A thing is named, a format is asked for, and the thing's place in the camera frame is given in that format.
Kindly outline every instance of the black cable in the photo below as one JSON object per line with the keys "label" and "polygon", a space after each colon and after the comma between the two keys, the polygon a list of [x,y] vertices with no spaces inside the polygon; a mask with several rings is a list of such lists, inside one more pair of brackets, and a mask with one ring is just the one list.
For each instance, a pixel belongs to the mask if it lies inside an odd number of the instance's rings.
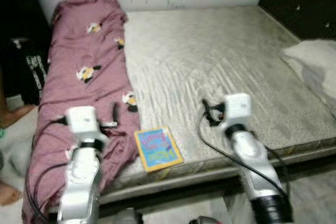
{"label": "black cable", "polygon": [[31,160],[32,160],[31,156],[33,155],[33,151],[35,149],[35,146],[37,144],[38,139],[40,138],[42,133],[46,130],[46,128],[49,127],[50,125],[54,124],[54,123],[60,123],[60,124],[63,124],[63,125],[67,124],[65,117],[59,118],[57,120],[50,121],[42,128],[42,130],[40,130],[40,132],[38,134],[38,137],[36,138],[37,139],[36,141],[35,141],[35,136],[33,136],[32,149],[31,149],[32,153],[30,155],[30,159],[29,159],[29,162],[28,162],[27,173],[26,173],[26,177],[25,177],[26,194],[27,194],[29,204],[34,211],[34,214],[39,216],[44,223],[49,223],[49,221],[48,221],[47,217],[41,212],[41,210],[38,207],[38,203],[36,203],[35,199],[32,197],[32,194],[30,193],[29,168],[30,168],[30,163],[31,163]]}
{"label": "black cable", "polygon": [[257,171],[256,169],[254,169],[253,167],[245,164],[244,162],[236,159],[235,157],[231,156],[230,154],[222,151],[221,149],[217,148],[216,146],[212,145],[211,143],[209,143],[208,141],[206,141],[201,134],[201,122],[202,119],[204,117],[205,113],[202,114],[200,121],[198,122],[198,128],[197,128],[197,134],[198,137],[202,140],[203,143],[205,143],[207,146],[209,146],[210,148],[212,148],[213,150],[221,153],[223,156],[227,157],[228,159],[230,159],[232,162],[250,170],[251,172],[254,172],[255,174],[259,175],[260,177],[262,177],[264,180],[266,180],[267,182],[269,182],[271,185],[273,185],[279,192],[280,194],[284,197],[284,199],[286,199],[287,201],[289,201],[288,195],[286,194],[286,192],[277,185],[277,183],[275,183],[272,179],[270,179],[269,177],[267,177],[266,175],[262,174],[261,172]]}
{"label": "black cable", "polygon": [[49,167],[48,169],[44,170],[37,178],[36,180],[36,185],[35,185],[35,189],[34,189],[34,198],[33,198],[33,202],[36,206],[38,206],[38,202],[37,202],[37,193],[38,193],[38,187],[39,187],[39,184],[41,182],[41,179],[43,178],[44,175],[46,175],[47,172],[53,170],[53,169],[56,169],[56,168],[59,168],[59,167],[63,167],[63,166],[66,166],[67,163],[63,163],[63,164],[58,164],[58,165],[53,165],[51,167]]}
{"label": "black cable", "polygon": [[284,163],[284,161],[278,155],[278,153],[276,153],[274,150],[272,150],[270,147],[268,147],[266,145],[264,145],[264,147],[266,148],[266,150],[271,152],[273,154],[273,156],[275,156],[275,158],[280,162],[280,165],[282,167],[282,172],[284,173],[285,180],[286,180],[286,193],[287,193],[288,198],[290,198],[290,176],[289,176],[289,172],[288,172],[288,169],[287,169],[287,165]]}
{"label": "black cable", "polygon": [[27,171],[27,173],[26,173],[26,194],[27,194],[29,204],[34,211],[34,214],[39,216],[44,223],[48,223],[47,217],[44,216],[44,214],[41,212],[41,210],[36,206],[35,202],[33,201],[33,197],[30,193],[29,187],[30,187],[30,185],[29,185],[29,171]]}

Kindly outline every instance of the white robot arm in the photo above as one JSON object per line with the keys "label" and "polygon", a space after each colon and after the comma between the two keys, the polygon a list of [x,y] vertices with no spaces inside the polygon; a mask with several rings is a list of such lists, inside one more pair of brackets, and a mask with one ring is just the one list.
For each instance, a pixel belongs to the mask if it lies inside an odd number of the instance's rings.
{"label": "white robot arm", "polygon": [[94,224],[99,217],[99,155],[109,139],[100,131],[94,107],[72,107],[67,111],[66,119],[77,139],[77,148],[67,165],[66,187],[57,221],[61,224]]}
{"label": "white robot arm", "polygon": [[219,127],[229,139],[236,157],[274,183],[271,184],[252,169],[238,166],[241,182],[252,204],[257,223],[292,223],[290,202],[267,158],[267,150],[246,129],[251,116],[251,97],[244,93],[227,95],[224,104],[224,121]]}

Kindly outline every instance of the person's leg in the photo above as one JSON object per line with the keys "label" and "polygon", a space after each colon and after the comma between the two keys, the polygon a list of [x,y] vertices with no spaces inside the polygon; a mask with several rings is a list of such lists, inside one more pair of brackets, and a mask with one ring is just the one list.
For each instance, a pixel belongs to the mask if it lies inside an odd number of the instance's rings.
{"label": "person's leg", "polygon": [[3,76],[0,66],[0,127],[7,128],[31,111],[34,105],[25,105],[14,111],[8,109],[3,89]]}
{"label": "person's leg", "polygon": [[0,206],[7,206],[22,198],[22,193],[5,183],[0,182]]}

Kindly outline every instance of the black bag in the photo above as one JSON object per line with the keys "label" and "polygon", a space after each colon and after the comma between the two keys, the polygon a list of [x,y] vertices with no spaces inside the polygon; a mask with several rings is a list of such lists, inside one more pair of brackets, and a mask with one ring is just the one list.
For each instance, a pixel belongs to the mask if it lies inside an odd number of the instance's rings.
{"label": "black bag", "polygon": [[47,54],[32,40],[10,40],[1,52],[6,97],[21,94],[25,104],[39,104],[47,78]]}

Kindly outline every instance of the headboard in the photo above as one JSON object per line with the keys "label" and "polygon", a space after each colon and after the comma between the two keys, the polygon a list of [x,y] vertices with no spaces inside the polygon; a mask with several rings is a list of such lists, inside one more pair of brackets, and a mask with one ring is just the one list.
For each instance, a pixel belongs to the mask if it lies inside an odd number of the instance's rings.
{"label": "headboard", "polygon": [[302,39],[336,39],[336,0],[260,0],[259,6]]}

